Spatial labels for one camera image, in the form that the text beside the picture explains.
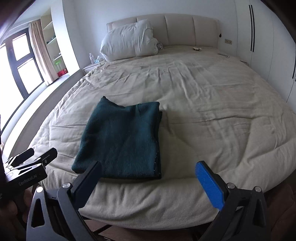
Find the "red box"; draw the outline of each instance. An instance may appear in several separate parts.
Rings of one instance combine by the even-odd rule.
[[[63,76],[63,75],[66,74],[66,73],[68,73],[67,68],[65,68],[65,69],[61,70],[60,72],[58,72],[57,75],[58,75],[59,77],[61,77],[61,76]]]

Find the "curtain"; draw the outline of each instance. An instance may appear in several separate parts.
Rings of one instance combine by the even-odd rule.
[[[58,75],[47,52],[40,19],[29,23],[29,35],[41,75],[46,85],[50,85]]]

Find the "dark green towel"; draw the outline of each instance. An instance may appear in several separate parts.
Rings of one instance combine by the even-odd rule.
[[[97,160],[103,167],[102,177],[161,178],[161,116],[159,102],[123,107],[101,98],[85,127],[72,170],[82,173]]]

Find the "headboard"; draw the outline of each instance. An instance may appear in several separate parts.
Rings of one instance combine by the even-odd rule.
[[[148,19],[153,36],[163,45],[192,45],[218,47],[221,36],[218,19],[198,15],[165,13],[149,14],[107,23],[108,32],[129,23]]]

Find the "window frame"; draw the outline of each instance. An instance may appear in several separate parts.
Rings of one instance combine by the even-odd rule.
[[[13,45],[12,45],[12,40],[17,38],[18,36],[22,35],[22,34],[26,34],[26,37],[27,37],[27,42],[28,42],[28,46],[29,46],[29,50],[30,50],[30,53],[23,56],[21,59],[19,60],[16,60],[16,57],[15,57],[15,52],[14,52],[14,49],[13,49]],[[12,76],[15,80],[15,83],[22,95],[22,97],[24,98],[23,101],[20,103],[20,105],[13,111],[13,113],[11,114],[11,116],[9,117],[9,119],[7,120],[7,122],[5,123],[5,125],[3,126],[3,129],[1,130],[1,133],[4,131],[5,127],[7,126],[7,124],[9,123],[9,121],[11,120],[11,118],[13,117],[13,115],[16,113],[16,111],[18,110],[18,108],[23,104],[23,102],[40,86],[44,83],[44,79],[41,75],[41,72],[40,72],[40,69],[38,67],[38,64],[36,62],[36,58],[35,58],[35,55],[34,55],[34,52],[33,52],[33,48],[32,48],[32,45],[31,45],[31,41],[30,41],[30,36],[29,36],[29,28],[25,28],[21,31],[18,31],[17,33],[9,36],[8,38],[6,38],[2,43],[1,45],[4,45],[6,46],[6,53],[7,53],[7,58],[8,58],[8,62],[9,62],[9,65],[10,65],[10,69],[11,69],[11,72],[12,72]],[[40,75],[40,78],[42,80],[42,82],[37,86],[35,87],[30,93],[28,93],[24,83],[22,82],[22,79],[20,77],[20,74],[18,72],[18,67],[21,66],[22,64],[24,64],[26,61],[28,61],[29,59],[33,58],[34,62],[35,62],[35,65],[37,67],[37,70],[38,70],[38,73]]]

